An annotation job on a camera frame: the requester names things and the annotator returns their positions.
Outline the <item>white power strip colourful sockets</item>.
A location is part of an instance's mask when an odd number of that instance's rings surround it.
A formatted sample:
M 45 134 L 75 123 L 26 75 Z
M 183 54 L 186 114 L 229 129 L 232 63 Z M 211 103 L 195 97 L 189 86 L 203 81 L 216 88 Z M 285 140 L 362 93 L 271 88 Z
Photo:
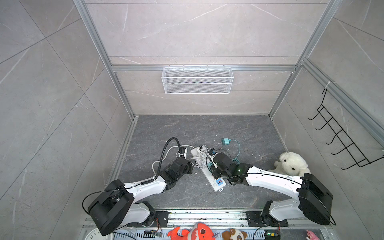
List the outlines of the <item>white power strip colourful sockets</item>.
M 202 170 L 205 178 L 215 192 L 222 192 L 227 185 L 226 182 L 220 177 L 214 177 L 211 167 L 214 167 L 208 156 L 205 159 L 193 158 L 195 160 L 195 166 Z

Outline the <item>teal charger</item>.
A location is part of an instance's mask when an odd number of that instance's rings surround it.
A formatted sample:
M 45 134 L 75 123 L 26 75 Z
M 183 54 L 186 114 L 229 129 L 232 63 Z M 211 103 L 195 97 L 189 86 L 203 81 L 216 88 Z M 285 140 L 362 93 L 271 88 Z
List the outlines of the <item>teal charger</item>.
M 229 145 L 230 142 L 231 142 L 231 139 L 228 139 L 228 138 L 223 138 L 223 139 L 222 139 L 222 144 L 223 144 L 224 146 Z

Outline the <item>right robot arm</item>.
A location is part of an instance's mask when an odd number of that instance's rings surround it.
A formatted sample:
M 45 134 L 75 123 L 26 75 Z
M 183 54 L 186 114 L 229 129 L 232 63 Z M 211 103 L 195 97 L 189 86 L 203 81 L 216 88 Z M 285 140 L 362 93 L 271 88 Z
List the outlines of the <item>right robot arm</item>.
M 267 226 L 287 219 L 307 218 L 322 225 L 335 225 L 331 215 L 333 195 L 312 174 L 288 176 L 236 163 L 224 153 L 208 154 L 206 165 L 216 179 L 226 179 L 231 185 L 242 184 L 279 192 L 290 199 L 266 202 L 260 218 Z

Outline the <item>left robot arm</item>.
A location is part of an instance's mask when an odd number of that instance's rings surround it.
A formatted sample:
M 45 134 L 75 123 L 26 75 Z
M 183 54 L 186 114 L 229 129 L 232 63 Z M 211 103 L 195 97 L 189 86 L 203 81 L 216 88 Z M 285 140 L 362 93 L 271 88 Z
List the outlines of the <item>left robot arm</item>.
M 87 214 L 93 219 L 100 234 L 107 236 L 130 224 L 152 225 L 156 211 L 144 201 L 173 188 L 185 174 L 193 173 L 191 161 L 178 157 L 155 177 L 138 183 L 112 181 L 89 205 Z

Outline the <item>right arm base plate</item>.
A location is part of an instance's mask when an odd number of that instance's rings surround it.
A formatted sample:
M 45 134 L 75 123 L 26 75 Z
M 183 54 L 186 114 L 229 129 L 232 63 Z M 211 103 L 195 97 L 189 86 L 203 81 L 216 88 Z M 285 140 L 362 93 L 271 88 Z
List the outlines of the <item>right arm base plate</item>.
M 262 211 L 246 211 L 246 220 L 249 227 L 288 227 L 288 221 L 278 221 L 270 216 L 263 214 Z

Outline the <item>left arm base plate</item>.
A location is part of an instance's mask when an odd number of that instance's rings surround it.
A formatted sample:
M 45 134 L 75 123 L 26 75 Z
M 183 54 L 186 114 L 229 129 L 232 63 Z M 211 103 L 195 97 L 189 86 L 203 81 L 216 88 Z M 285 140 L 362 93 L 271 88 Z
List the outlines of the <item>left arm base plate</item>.
M 169 220 L 169 212 L 168 211 L 160 211 L 150 213 L 147 219 L 141 223 L 144 227 L 152 227 L 152 228 L 165 228 L 168 226 Z

